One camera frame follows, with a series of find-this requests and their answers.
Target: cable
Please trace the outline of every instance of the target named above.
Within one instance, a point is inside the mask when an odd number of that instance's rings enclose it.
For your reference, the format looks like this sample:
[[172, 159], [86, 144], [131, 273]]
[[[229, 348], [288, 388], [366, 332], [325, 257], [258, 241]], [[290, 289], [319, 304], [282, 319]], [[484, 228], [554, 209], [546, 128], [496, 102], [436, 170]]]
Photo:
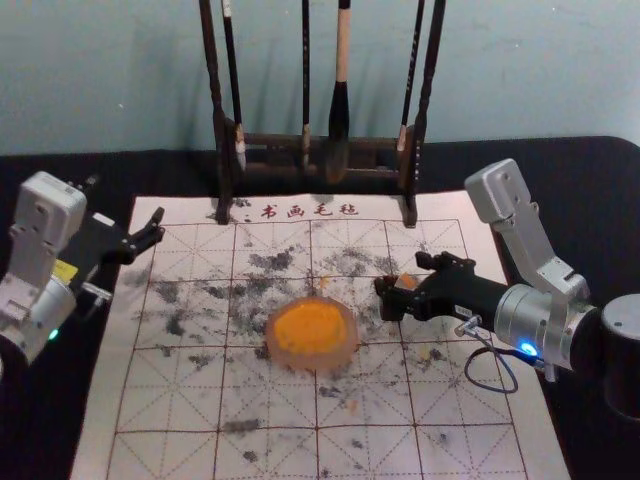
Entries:
[[[518, 380], [516, 379], [516, 376], [513, 373], [513, 370], [511, 370], [511, 367], [507, 364], [507, 362], [502, 357], [503, 357], [503, 355], [512, 355], [512, 356], [514, 356], [514, 357], [516, 357], [516, 358], [518, 358], [520, 360], [523, 360], [523, 361], [525, 361], [527, 363], [529, 363], [529, 362], [526, 359], [520, 358], [519, 355], [516, 355], [515, 352], [517, 352], [517, 350], [496, 349], [491, 343], [487, 342], [484, 338], [482, 338], [476, 332], [467, 331], [466, 333], [468, 335], [472, 336], [473, 338], [475, 338], [476, 340], [479, 340], [484, 345], [483, 348], [479, 348], [478, 350], [473, 352], [471, 355], [469, 355], [469, 358], [467, 359], [467, 363], [465, 363], [465, 365], [464, 365], [464, 376], [466, 377], [466, 379], [469, 380], [476, 387], [482, 388], [484, 390], [489, 390], [491, 392], [504, 393], [504, 394], [517, 392], [518, 391]], [[492, 387], [491, 385], [484, 385], [484, 384], [474, 380], [473, 378], [471, 378], [471, 375], [469, 375], [469, 366], [471, 365], [471, 362], [473, 361], [474, 358], [476, 358], [476, 357], [478, 357], [478, 356], [480, 356], [480, 355], [482, 355], [483, 353], [486, 353], [486, 352], [493, 353], [493, 355], [498, 360], [500, 360], [500, 363], [502, 363], [502, 365], [504, 365], [504, 368], [507, 370], [507, 373], [509, 374], [509, 377], [511, 377], [511, 381], [513, 382], [513, 387], [512, 388], [506, 389], [506, 388]]]

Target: orange paint dish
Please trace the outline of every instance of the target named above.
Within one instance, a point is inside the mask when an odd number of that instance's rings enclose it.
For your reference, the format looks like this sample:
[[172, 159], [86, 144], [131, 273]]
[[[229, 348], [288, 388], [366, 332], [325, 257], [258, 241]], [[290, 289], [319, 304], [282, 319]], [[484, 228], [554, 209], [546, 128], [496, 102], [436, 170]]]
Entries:
[[275, 362], [319, 372], [348, 364], [358, 345], [353, 314], [326, 297], [300, 298], [274, 312], [266, 336]]

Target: teal wall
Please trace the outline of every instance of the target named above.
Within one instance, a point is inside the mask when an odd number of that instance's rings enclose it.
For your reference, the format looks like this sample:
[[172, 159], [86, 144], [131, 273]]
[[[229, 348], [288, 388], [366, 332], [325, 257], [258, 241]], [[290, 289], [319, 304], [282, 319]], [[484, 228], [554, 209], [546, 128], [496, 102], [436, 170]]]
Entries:
[[[197, 3], [0, 0], [0, 154], [212, 148]], [[353, 135], [397, 133], [416, 3], [352, 2]], [[640, 144], [640, 2], [448, 3], [429, 141], [597, 134]], [[232, 2], [248, 131], [301, 129], [300, 4]], [[311, 1], [315, 134], [327, 132], [336, 11], [335, 0]]]

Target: black tablecloth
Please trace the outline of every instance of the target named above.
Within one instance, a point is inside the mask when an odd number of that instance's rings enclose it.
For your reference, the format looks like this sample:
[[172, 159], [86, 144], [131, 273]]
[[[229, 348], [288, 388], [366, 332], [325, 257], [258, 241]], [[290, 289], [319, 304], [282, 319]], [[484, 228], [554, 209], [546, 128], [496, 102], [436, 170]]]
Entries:
[[[459, 190], [464, 179], [488, 163], [514, 158], [556, 253], [583, 274], [594, 301], [640, 292], [638, 236], [640, 148], [610, 137], [529, 139], [428, 144], [421, 166], [420, 192]], [[96, 155], [0, 158], [0, 232], [13, 215], [20, 183], [38, 170], [80, 181], [98, 173], [102, 183], [90, 208], [128, 225], [136, 195], [216, 195], [212, 154], [149, 151]], [[347, 179], [334, 193], [381, 193], [385, 183]], [[322, 182], [250, 178], [240, 193], [323, 192]], [[9, 255], [0, 234], [0, 271]], [[117, 269], [98, 283], [115, 284]], [[67, 322], [28, 371], [28, 395], [21, 406], [21, 429], [2, 452], [0, 478], [68, 478], [79, 439], [85, 402], [106, 313], [81, 324]], [[606, 407], [597, 385], [562, 374], [543, 385], [565, 459], [573, 478], [638, 478], [640, 425], [629, 424]]]

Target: calligraphy practice mat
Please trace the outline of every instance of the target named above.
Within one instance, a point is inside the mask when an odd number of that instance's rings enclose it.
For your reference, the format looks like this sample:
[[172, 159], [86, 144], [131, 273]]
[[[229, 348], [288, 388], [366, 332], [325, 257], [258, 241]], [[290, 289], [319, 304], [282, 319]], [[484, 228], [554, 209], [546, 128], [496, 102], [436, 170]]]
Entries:
[[[463, 375], [481, 344], [454, 335], [457, 320], [380, 319], [373, 279], [425, 278], [417, 251], [505, 281], [465, 192], [418, 196], [413, 229], [391, 197], [236, 199], [228, 225], [215, 204], [137, 199], [131, 231], [162, 206], [166, 232], [121, 269], [72, 478], [568, 478], [530, 367], [510, 362], [516, 394], [488, 392]], [[278, 367], [264, 345], [269, 314], [307, 295], [358, 322], [359, 348], [331, 376]], [[471, 375], [510, 386], [490, 354]]]

